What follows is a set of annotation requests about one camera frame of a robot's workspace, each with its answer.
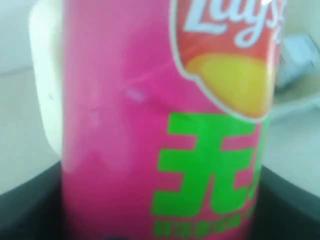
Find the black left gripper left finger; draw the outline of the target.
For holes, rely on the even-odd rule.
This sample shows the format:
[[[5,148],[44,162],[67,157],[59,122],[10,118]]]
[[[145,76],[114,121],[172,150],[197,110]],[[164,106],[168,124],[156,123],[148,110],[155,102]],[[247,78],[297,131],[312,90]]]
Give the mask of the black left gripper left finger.
[[[58,162],[0,195],[2,240],[63,240],[64,213]]]

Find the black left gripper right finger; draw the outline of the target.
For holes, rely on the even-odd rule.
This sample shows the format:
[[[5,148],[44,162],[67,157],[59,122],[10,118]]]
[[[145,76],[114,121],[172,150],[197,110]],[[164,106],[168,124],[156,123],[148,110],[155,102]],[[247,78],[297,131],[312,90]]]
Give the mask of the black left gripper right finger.
[[[320,198],[264,166],[249,238],[320,240]]]

